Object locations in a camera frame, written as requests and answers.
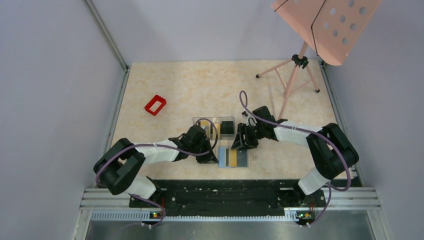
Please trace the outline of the beige leather card holder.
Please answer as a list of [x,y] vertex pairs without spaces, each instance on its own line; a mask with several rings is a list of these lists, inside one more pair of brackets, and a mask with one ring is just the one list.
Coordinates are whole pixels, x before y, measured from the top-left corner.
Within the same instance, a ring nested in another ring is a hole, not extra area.
[[249,166],[249,155],[247,150],[219,147],[217,160],[219,168],[247,168]]

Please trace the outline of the black card stack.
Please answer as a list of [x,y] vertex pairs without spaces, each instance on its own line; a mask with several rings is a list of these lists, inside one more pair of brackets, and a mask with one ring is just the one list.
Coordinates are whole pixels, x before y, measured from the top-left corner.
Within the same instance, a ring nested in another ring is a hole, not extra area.
[[232,120],[222,121],[220,124],[220,134],[221,135],[233,135],[235,133],[234,130],[234,122]]

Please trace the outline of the clear plastic card box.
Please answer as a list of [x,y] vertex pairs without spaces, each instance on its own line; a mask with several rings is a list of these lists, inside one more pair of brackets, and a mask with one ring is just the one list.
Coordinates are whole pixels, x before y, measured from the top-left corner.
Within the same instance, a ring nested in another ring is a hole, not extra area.
[[211,140],[231,140],[236,135],[236,124],[233,116],[193,117],[195,125],[206,131]]

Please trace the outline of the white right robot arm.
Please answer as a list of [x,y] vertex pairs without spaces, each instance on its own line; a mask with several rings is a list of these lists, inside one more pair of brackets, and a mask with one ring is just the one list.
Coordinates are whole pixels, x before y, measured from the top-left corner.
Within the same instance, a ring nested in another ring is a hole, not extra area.
[[294,188],[293,200],[299,206],[307,206],[314,198],[313,193],[359,161],[358,152],[336,123],[323,127],[295,125],[287,119],[276,120],[267,106],[253,110],[246,123],[237,125],[231,149],[257,148],[260,139],[309,148],[314,168]]

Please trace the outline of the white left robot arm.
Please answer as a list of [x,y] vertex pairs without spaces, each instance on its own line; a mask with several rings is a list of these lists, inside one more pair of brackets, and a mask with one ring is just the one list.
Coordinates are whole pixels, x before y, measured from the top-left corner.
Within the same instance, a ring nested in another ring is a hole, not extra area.
[[177,162],[194,156],[199,164],[217,163],[205,129],[191,126],[178,137],[156,143],[135,144],[127,138],[118,140],[94,165],[98,184],[112,195],[127,193],[141,197],[149,207],[160,202],[160,188],[147,176],[140,176],[144,165]]

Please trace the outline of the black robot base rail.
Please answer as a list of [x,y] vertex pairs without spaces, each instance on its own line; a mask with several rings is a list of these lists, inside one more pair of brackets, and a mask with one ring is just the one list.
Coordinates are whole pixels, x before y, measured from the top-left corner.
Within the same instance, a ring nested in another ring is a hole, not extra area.
[[155,180],[161,188],[152,201],[167,217],[273,217],[289,208],[317,210],[326,205],[323,190],[309,196],[298,181],[262,180]]

